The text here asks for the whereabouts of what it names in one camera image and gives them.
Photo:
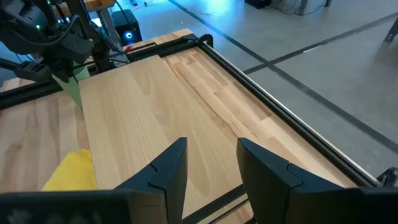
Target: gray floor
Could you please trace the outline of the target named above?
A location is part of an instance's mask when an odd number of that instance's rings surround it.
[[[299,17],[270,8],[257,10],[243,0],[176,2],[214,29],[169,1],[155,0],[149,7],[134,12],[143,38],[183,28],[197,35],[210,33],[215,37],[215,49],[241,70],[260,62],[233,45],[226,36],[264,59],[273,60],[398,9],[398,2],[394,0],[334,0],[330,8],[323,7],[311,15]],[[123,3],[123,7],[129,7],[127,1]],[[319,4],[320,1],[312,1],[307,11]],[[394,88],[398,82],[395,63],[398,38],[391,44],[382,41],[391,25],[392,22],[383,23],[290,58],[277,67],[375,131],[398,142],[398,90]],[[395,152],[278,74],[265,68],[249,76],[370,174],[378,176],[391,166],[398,166]]]

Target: wood grain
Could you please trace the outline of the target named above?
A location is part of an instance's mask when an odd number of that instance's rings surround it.
[[[355,186],[226,71],[214,66],[215,62],[200,49],[179,52],[164,60],[185,88],[197,95],[194,99],[234,146],[236,138],[245,137],[320,177],[344,187]]]
[[[191,34],[188,29],[180,30],[131,47],[151,42],[161,44],[187,34]],[[90,148],[86,125],[95,129],[102,141],[109,141],[108,145],[95,143],[95,148],[106,148],[103,155],[94,156],[95,172],[107,177],[99,180],[97,175],[101,188],[120,184],[179,136],[188,136],[190,167],[184,216],[241,183],[235,158],[237,137],[249,138],[336,184],[354,186],[200,49],[179,52],[162,61],[161,65],[156,58],[155,63],[163,69],[152,68],[144,60],[82,81],[81,91],[92,99],[92,105],[100,108],[90,110],[89,115],[85,112],[84,116],[64,92],[2,110],[0,191],[41,189],[69,149]],[[83,87],[83,82],[93,86]],[[4,82],[3,90],[26,84],[27,80],[9,80]],[[96,120],[106,126],[93,124]],[[233,205],[227,205],[212,217]],[[247,204],[220,223],[244,223],[251,214]]]
[[[0,192],[41,190],[67,152],[89,148],[77,136],[83,112],[65,92],[2,110],[0,132]]]
[[[99,188],[130,178],[182,136],[188,137],[185,216],[241,183],[234,146],[159,56],[80,86]],[[106,96],[95,100],[101,92]]]

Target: yellow cloth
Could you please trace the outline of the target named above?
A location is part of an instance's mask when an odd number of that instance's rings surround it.
[[[43,187],[43,191],[95,189],[93,161],[87,149],[69,152]]]

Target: wooden table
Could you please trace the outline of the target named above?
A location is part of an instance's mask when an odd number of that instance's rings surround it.
[[[187,34],[188,29],[180,30],[132,47]],[[5,87],[24,84],[11,80]],[[0,191],[40,190],[65,154],[81,147],[92,151],[98,188],[112,189],[181,136],[188,137],[184,217],[242,183],[238,137],[340,186],[355,186],[198,48],[155,55],[82,80],[80,91],[84,115],[64,92],[1,111]],[[246,204],[220,223],[244,223],[251,217]]]
[[[114,0],[84,0],[84,2],[85,2],[85,6],[89,12],[97,11],[99,9],[113,7],[114,3],[115,3]],[[59,4],[59,6],[60,6],[62,12],[66,16],[70,15],[68,5],[65,2]],[[57,8],[55,6],[52,6],[52,8],[54,10],[55,16],[59,17],[60,14],[58,13]]]

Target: blue light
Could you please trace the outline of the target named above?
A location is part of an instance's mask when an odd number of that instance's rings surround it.
[[[132,39],[132,32],[131,31],[126,31],[124,33],[124,39],[125,40],[131,40]]]

